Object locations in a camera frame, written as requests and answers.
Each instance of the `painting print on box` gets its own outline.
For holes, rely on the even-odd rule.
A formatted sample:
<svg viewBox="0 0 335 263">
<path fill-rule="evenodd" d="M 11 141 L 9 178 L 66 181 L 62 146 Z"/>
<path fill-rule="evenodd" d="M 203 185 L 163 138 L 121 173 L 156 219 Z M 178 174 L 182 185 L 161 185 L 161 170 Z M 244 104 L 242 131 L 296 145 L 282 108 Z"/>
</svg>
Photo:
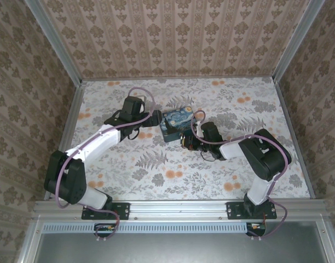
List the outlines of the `painting print on box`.
<svg viewBox="0 0 335 263">
<path fill-rule="evenodd" d="M 191 107 L 179 108 L 164 112 L 160 123 L 161 133 L 165 142 L 179 140 L 181 134 L 191 135 L 190 120 L 193 117 Z"/>
</svg>

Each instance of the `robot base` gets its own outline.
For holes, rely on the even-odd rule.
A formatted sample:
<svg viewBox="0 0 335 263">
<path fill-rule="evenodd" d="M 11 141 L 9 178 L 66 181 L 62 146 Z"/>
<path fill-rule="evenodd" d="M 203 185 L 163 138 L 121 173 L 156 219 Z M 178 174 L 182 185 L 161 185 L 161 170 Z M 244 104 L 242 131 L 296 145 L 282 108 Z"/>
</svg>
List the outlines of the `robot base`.
<svg viewBox="0 0 335 263">
<path fill-rule="evenodd" d="M 252 215 L 245 208 L 245 202 L 228 202 L 226 203 L 228 219 L 276 219 L 277 213 L 275 205 L 266 201 L 256 206 L 256 211 Z"/>
</svg>

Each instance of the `wallpaper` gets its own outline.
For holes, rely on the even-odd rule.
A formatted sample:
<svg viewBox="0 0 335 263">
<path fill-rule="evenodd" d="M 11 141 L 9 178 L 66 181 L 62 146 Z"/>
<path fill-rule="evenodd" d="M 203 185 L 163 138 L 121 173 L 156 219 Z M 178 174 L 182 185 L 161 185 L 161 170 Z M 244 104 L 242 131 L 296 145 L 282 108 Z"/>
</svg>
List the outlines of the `wallpaper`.
<svg viewBox="0 0 335 263">
<path fill-rule="evenodd" d="M 73 84 L 23 1 L 0 1 L 0 262 L 20 250 L 35 200 L 43 199 Z"/>
<path fill-rule="evenodd" d="M 318 198 L 335 226 L 335 0 L 327 0 L 280 81 Z"/>
<path fill-rule="evenodd" d="M 203 109 L 206 120 L 215 123 L 225 140 L 268 129 L 293 159 L 272 195 L 309 197 L 270 77 L 91 81 L 84 86 L 72 146 L 95 133 L 121 109 L 130 88 L 145 87 L 162 112 L 181 107 L 194 112 Z M 139 90 L 133 95 L 145 94 Z M 146 110 L 151 106 L 151 99 L 147 98 Z M 208 153 L 204 157 L 213 159 Z M 165 143 L 160 127 L 141 128 L 135 140 L 125 139 L 110 148 L 86 171 L 88 185 L 116 200 L 242 199 L 254 176 L 246 158 L 204 161 L 199 151 L 183 149 L 180 140 Z"/>
<path fill-rule="evenodd" d="M 309 0 L 42 0 L 82 78 L 271 75 Z"/>
</svg>

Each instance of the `cable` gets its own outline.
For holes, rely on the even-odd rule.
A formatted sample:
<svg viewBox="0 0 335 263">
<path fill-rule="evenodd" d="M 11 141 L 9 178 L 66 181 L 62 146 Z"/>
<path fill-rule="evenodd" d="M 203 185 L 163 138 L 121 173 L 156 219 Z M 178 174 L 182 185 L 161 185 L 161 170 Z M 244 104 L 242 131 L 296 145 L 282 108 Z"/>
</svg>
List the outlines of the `cable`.
<svg viewBox="0 0 335 263">
<path fill-rule="evenodd" d="M 92 211 L 95 211 L 95 212 L 110 213 L 110 214 L 112 214 L 112 215 L 115 216 L 115 219 L 116 219 L 116 221 L 117 221 L 117 223 L 116 223 L 116 225 L 115 225 L 115 228 L 114 228 L 113 232 L 110 233 L 107 237 L 104 237 L 104 238 L 103 238 L 103 237 L 100 237 L 100 236 L 98 235 L 98 230 L 99 230 L 101 227 L 107 226 L 107 224 L 101 224 L 101 225 L 97 226 L 96 231 L 95 231 L 95 236 L 96 236 L 97 240 L 104 239 L 104 241 L 105 241 L 105 240 L 111 238 L 111 237 L 115 234 L 115 232 L 118 231 L 118 229 L 119 229 L 119 224 L 120 224 L 120 217 L 119 217 L 119 215 L 118 215 L 117 213 L 115 213 L 115 212 L 113 212 L 113 211 L 110 211 L 110 210 L 98 210 L 98 209 L 96 209 L 96 208 L 89 207 L 89 206 L 86 206 L 86 208 L 91 209 Z"/>
<path fill-rule="evenodd" d="M 145 88 L 140 88 L 140 87 L 133 87 L 129 90 L 129 93 L 128 93 L 128 96 L 130 96 L 131 92 L 133 90 L 136 90 L 136 89 L 140 89 L 140 90 L 143 90 L 144 92 L 148 93 L 149 96 L 151 96 L 152 98 L 152 103 L 153 103 L 153 107 L 151 108 L 150 112 L 149 112 L 149 115 L 139 121 L 136 121 L 136 122 L 131 122 L 131 123 L 125 123 L 125 124 L 121 124 L 121 125 L 118 125 L 118 126 L 114 126 L 114 127 L 110 127 L 108 129 L 105 129 L 103 132 L 101 133 L 98 133 L 96 136 L 94 136 L 93 138 L 91 138 L 90 140 L 88 140 L 86 143 L 84 143 L 81 147 L 79 147 L 76 151 L 74 151 L 64 162 L 62 168 L 60 169 L 60 172 L 59 172 L 59 175 L 58 175 L 58 179 L 57 179 L 57 184 L 56 184 L 56 191 L 55 191 L 55 200 L 56 200 L 56 204 L 58 205 L 59 208 L 63 209 L 63 208 L 66 208 L 69 203 L 67 203 L 66 205 L 61 205 L 60 201 L 59 201 L 59 188 L 60 188 L 60 182 L 62 180 L 62 177 L 63 177 L 63 173 L 65 171 L 65 168 L 67 167 L 67 165 L 69 164 L 70 160 L 79 152 L 81 151 L 85 146 L 89 145 L 92 141 L 94 141 L 95 139 L 97 139 L 99 136 L 103 136 L 103 134 L 106 134 L 108 132 L 110 132 L 111 130 L 115 130 L 115 129 L 119 129 L 119 128 L 124 128 L 124 127 L 128 127 L 128 126 L 132 126 L 132 125 L 136 125 L 136 124 L 139 124 L 139 123 L 142 123 L 144 121 L 146 121 L 147 119 L 149 119 L 152 115 L 153 115 L 153 112 L 154 112 L 154 108 L 155 108 L 155 101 L 154 101 L 154 97 L 152 95 L 151 92 L 149 92 L 147 89 Z"/>
<path fill-rule="evenodd" d="M 202 124 L 202 123 L 204 122 L 205 117 L 206 117 L 206 113 L 205 113 L 205 111 L 203 111 L 203 110 L 197 110 L 197 111 L 193 114 L 192 119 L 190 120 L 190 128 L 191 128 L 192 133 L 194 134 L 194 136 L 195 136 L 198 140 L 200 140 L 201 142 L 203 142 L 203 143 L 205 143 L 205 144 L 219 145 L 219 144 L 228 144 L 228 143 L 230 143 L 230 142 L 232 142 L 232 141 L 238 141 L 238 140 L 242 140 L 242 139 L 245 139 L 245 138 L 258 138 L 258 139 L 267 141 L 268 143 L 272 144 L 272 145 L 273 145 L 274 147 L 276 147 L 277 150 L 279 150 L 279 152 L 282 154 L 283 159 L 284 159 L 284 163 L 285 163 L 285 165 L 284 165 L 284 169 L 283 169 L 283 171 L 282 171 L 279 175 L 277 175 L 277 176 L 274 177 L 274 180 L 273 180 L 272 184 L 270 185 L 270 188 L 269 188 L 269 190 L 267 191 L 267 194 L 266 194 L 266 195 L 267 195 L 267 199 L 270 200 L 270 202 L 274 203 L 275 205 L 281 207 L 281 208 L 284 210 L 284 216 L 283 216 L 281 222 L 277 225 L 277 227 L 276 227 L 274 230 L 272 230 L 270 233 L 268 233 L 268 234 L 266 234 L 266 235 L 264 235 L 264 236 L 262 236 L 262 237 L 259 237 L 259 239 L 271 236 L 271 235 L 272 235 L 274 232 L 276 232 L 276 231 L 279 229 L 279 227 L 284 223 L 284 221 L 286 220 L 287 215 L 288 215 L 288 210 L 287 210 L 283 205 L 281 205 L 281 204 L 279 204 L 279 203 L 273 201 L 273 200 L 270 198 L 270 194 L 271 194 L 271 192 L 272 192 L 272 190 L 273 190 L 273 187 L 275 186 L 276 182 L 278 181 L 278 179 L 280 179 L 280 178 L 282 177 L 282 175 L 284 175 L 284 173 L 285 173 L 286 170 L 288 169 L 288 158 L 287 158 L 286 154 L 284 153 L 284 151 L 282 150 L 282 148 L 281 148 L 278 144 L 276 144 L 274 141 L 271 141 L 271 140 L 269 140 L 269 139 L 266 138 L 266 137 L 263 137 L 263 136 L 260 136 L 260 135 L 256 135 L 256 134 L 247 134 L 247 135 L 244 135 L 244 136 L 240 136 L 240 137 L 231 139 L 231 140 L 229 140 L 229 141 L 219 141 L 219 142 L 206 141 L 206 140 L 202 139 L 201 137 L 197 136 L 197 134 L 196 134 L 196 132 L 194 131 L 194 128 L 193 128 L 193 120 L 195 119 L 195 115 L 196 115 L 197 113 L 199 113 L 199 112 L 202 112 L 202 113 L 203 113 L 203 120 L 202 120 L 200 123 Z"/>
<path fill-rule="evenodd" d="M 262 223 L 266 226 L 266 215 L 265 215 L 265 212 L 263 212 L 264 214 L 264 220 L 262 220 Z"/>
<path fill-rule="evenodd" d="M 129 139 L 130 141 L 135 140 L 135 139 L 138 137 L 139 134 L 140 134 L 140 129 L 137 130 L 137 134 L 135 135 L 135 137 L 130 138 L 130 136 L 128 135 L 128 139 Z"/>
<path fill-rule="evenodd" d="M 205 160 L 205 161 L 207 161 L 207 162 L 214 162 L 214 161 L 216 160 L 216 159 L 214 159 L 214 160 L 208 160 L 208 159 L 205 159 L 205 157 L 204 157 L 202 151 L 200 152 L 200 155 L 201 155 L 201 157 L 203 158 L 203 160 Z"/>
</svg>

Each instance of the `aluminum frame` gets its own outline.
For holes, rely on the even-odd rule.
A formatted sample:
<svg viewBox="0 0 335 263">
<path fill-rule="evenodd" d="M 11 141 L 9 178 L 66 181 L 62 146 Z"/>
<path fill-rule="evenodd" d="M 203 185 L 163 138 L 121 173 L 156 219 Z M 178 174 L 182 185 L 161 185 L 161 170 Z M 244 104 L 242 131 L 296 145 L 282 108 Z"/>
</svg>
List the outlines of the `aluminum frame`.
<svg viewBox="0 0 335 263">
<path fill-rule="evenodd" d="M 276 82 L 281 80 L 324 2 L 325 0 L 311 0 L 309 2 L 308 7 L 295 28 L 294 33 L 273 72 L 273 77 Z"/>
<path fill-rule="evenodd" d="M 195 79 L 195 78 L 270 78 L 271 75 L 218 75 L 218 76 L 168 76 L 168 77 L 128 77 L 128 78 L 84 78 L 83 83 L 94 82 L 94 81 L 146 81 L 150 79 L 163 80 L 163 79 Z"/>
<path fill-rule="evenodd" d="M 300 163 L 300 166 L 301 166 L 301 170 L 303 171 L 303 174 L 304 174 L 305 183 L 306 183 L 306 185 L 308 187 L 308 191 L 309 191 L 310 197 L 311 198 L 316 198 L 315 197 L 314 189 L 313 189 L 311 181 L 310 181 L 310 177 L 309 177 L 308 171 L 307 171 L 305 163 L 304 163 L 304 158 L 303 158 L 303 155 L 301 154 L 299 143 L 298 143 L 297 137 L 295 135 L 292 122 L 290 120 L 290 116 L 289 116 L 289 113 L 288 113 L 288 109 L 287 109 L 286 103 L 284 101 L 284 97 L 283 97 L 281 88 L 279 86 L 278 81 L 274 81 L 274 84 L 275 84 L 275 89 L 277 91 L 277 96 L 278 96 L 280 105 L 281 105 L 282 110 L 283 110 L 283 115 L 284 115 L 284 117 L 286 119 L 286 123 L 287 123 L 288 129 L 289 129 L 289 132 L 290 132 L 290 136 L 292 137 L 294 148 L 295 148 L 295 151 L 296 151 L 297 156 L 298 156 L 298 160 L 299 160 L 299 163 Z"/>
<path fill-rule="evenodd" d="M 62 152 L 68 150 L 71 147 L 71 142 L 72 142 L 75 127 L 76 127 L 76 121 L 77 121 L 77 118 L 80 112 L 84 93 L 85 93 L 85 88 L 83 87 L 83 85 L 75 89 L 74 98 L 71 103 L 67 121 L 65 123 L 62 139 L 60 140 L 59 147 L 58 147 L 58 150 Z M 51 193 L 46 191 L 43 199 L 49 200 L 50 196 L 51 196 Z"/>
<path fill-rule="evenodd" d="M 275 199 L 288 209 L 289 222 L 316 222 L 320 232 L 321 241 L 328 262 L 335 263 L 335 233 L 329 221 L 328 212 L 324 200 L 321 199 Z M 259 222 L 259 220 L 228 220 L 226 203 L 239 201 L 238 199 L 225 199 L 213 201 L 127 201 L 131 203 L 131 223 L 165 223 L 182 222 L 214 224 L 218 222 Z M 277 219 L 269 222 L 279 222 L 284 212 L 277 207 Z M 65 210 L 57 207 L 55 201 L 36 202 L 34 213 L 31 217 L 31 225 L 28 229 L 19 263 L 34 262 L 42 235 L 44 224 L 48 222 L 71 222 L 81 224 L 83 222 L 113 223 L 114 220 L 81 220 L 82 206 L 71 205 Z"/>
<path fill-rule="evenodd" d="M 25 0 L 25 2 L 29 6 L 32 14 L 35 16 L 58 58 L 64 65 L 64 68 L 68 72 L 75 87 L 79 88 L 81 86 L 81 73 L 73 63 L 73 60 L 70 57 L 71 53 L 68 52 L 66 47 L 63 45 L 61 37 L 52 25 L 52 22 L 47 16 L 46 11 L 43 9 L 41 2 L 39 0 Z"/>
</svg>

